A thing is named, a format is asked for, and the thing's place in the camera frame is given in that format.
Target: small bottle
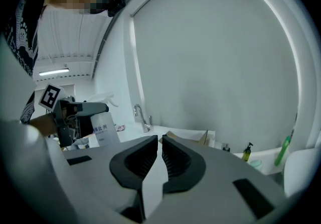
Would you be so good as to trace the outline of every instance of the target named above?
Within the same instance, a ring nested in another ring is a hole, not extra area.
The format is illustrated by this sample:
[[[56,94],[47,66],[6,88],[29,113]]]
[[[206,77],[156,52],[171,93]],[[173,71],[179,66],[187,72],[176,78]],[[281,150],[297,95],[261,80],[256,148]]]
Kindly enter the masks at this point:
[[[251,154],[251,146],[253,146],[252,143],[249,143],[248,147],[244,150],[244,153],[243,153],[243,157],[242,157],[242,160],[244,161],[248,161],[249,158],[250,158],[250,154]]]
[[[230,152],[231,148],[229,148],[229,144],[226,144],[225,147],[223,147],[223,151]]]

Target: black and white shirt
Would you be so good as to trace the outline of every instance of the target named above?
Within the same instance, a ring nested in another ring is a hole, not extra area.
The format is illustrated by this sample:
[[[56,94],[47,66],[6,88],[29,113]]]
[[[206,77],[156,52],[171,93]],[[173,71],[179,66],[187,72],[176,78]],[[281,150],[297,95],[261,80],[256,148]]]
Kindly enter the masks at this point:
[[[38,56],[38,20],[44,0],[9,0],[4,22],[4,35],[12,53],[30,77]],[[34,110],[33,93],[22,113],[21,122],[28,123]]]

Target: green toothbrush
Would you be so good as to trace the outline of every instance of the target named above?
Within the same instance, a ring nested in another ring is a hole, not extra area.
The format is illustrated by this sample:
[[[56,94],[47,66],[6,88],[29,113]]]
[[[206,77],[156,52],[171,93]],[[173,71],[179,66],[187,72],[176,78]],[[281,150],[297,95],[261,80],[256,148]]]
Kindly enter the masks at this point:
[[[291,138],[292,138],[292,135],[286,137],[286,139],[285,139],[285,141],[284,141],[284,143],[282,145],[282,149],[281,149],[279,155],[277,156],[277,158],[274,161],[274,165],[275,166],[278,166],[280,164],[280,162],[281,162],[281,160],[282,160],[282,158],[283,158],[283,156],[285,154],[285,151],[286,151],[287,147],[289,146],[289,144],[291,142]]]

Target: spray bottle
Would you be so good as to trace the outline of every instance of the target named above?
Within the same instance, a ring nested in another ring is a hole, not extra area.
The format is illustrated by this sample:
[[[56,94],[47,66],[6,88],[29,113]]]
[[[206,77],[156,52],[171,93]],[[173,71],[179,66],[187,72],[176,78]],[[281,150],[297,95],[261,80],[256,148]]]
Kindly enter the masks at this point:
[[[87,102],[103,102],[118,107],[111,100],[113,97],[113,92],[95,94],[91,96]],[[90,119],[99,146],[110,146],[120,143],[110,112],[93,115]]]

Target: yellow bottle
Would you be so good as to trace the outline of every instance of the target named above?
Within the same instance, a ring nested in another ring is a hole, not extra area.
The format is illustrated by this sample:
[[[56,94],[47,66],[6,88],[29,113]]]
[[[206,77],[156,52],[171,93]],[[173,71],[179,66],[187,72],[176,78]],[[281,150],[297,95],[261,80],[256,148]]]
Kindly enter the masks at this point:
[[[248,161],[249,158],[250,158],[250,154],[251,154],[251,146],[253,146],[252,143],[249,143],[248,147],[244,150],[244,153],[243,153],[243,157],[242,157],[242,160],[244,161]]]

